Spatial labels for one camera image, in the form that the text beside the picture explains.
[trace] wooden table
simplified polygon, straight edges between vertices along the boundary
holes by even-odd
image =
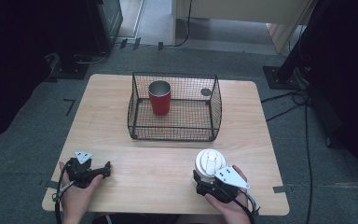
[[[307,24],[315,3],[313,0],[197,0],[192,2],[191,18],[264,22],[275,49],[281,53],[297,26]],[[176,19],[187,18],[189,6],[190,0],[172,0],[173,44]]]
[[[92,76],[60,156],[66,162],[76,150],[93,153],[92,169],[112,162],[112,176],[102,181],[89,210],[217,214],[196,193],[192,174],[197,154],[214,148],[247,175],[261,215],[286,215],[285,193],[273,190],[282,186],[282,180],[256,85],[227,80],[219,80],[219,85],[223,118],[215,141],[141,141],[131,139],[127,127],[131,76]],[[57,165],[52,180],[59,176]],[[47,190],[44,209],[54,210],[54,192]]]

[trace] red plastic cup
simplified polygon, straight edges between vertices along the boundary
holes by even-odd
[[[157,80],[149,85],[149,99],[153,113],[163,116],[170,112],[171,85],[170,83]]]

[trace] gray carpet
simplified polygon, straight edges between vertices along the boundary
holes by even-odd
[[[113,49],[103,62],[92,64],[84,80],[41,83],[9,129],[0,135],[0,223],[55,223],[54,214],[42,209],[46,190],[40,184],[51,179],[92,74],[216,74],[220,79],[251,80],[256,83],[260,98],[266,99],[287,91],[271,90],[262,66],[280,66],[284,60],[283,56],[199,49],[158,51],[157,47],[141,46],[132,50],[128,45],[125,49]],[[76,100],[68,116],[71,103],[63,99]],[[290,97],[264,103],[266,119],[293,105]],[[313,178],[310,223],[358,223],[358,160],[345,149],[325,145],[324,129],[311,107],[308,121]],[[287,189],[290,213],[285,217],[258,217],[256,221],[305,223],[310,175],[304,106],[269,121],[268,128]],[[88,214],[84,223],[90,223],[91,217]]]

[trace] human hand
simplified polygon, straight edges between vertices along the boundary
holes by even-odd
[[[63,162],[60,161],[60,169],[64,167]],[[64,224],[78,224],[81,218],[86,214],[87,208],[91,202],[92,194],[100,185],[103,175],[97,175],[92,179],[92,182],[86,189],[80,189],[76,186],[69,188],[61,198],[63,209],[63,223]],[[68,174],[63,174],[62,186],[70,183]]]
[[[243,174],[240,168],[236,165],[233,165],[235,171],[245,180],[247,181],[246,176]],[[242,208],[234,202],[230,203],[221,203],[218,201],[213,195],[205,194],[205,199],[208,203],[211,204],[215,209],[217,209],[225,218],[227,224],[248,224],[251,223],[250,219],[246,215],[246,213],[242,210]],[[248,198],[245,194],[240,193],[236,200],[241,203],[243,206],[248,207]]]

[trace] black wire basket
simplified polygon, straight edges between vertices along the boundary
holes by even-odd
[[[171,85],[170,112],[153,113],[148,87],[156,80]],[[216,139],[222,99],[216,75],[133,73],[128,111],[130,136],[140,140],[199,141]]]

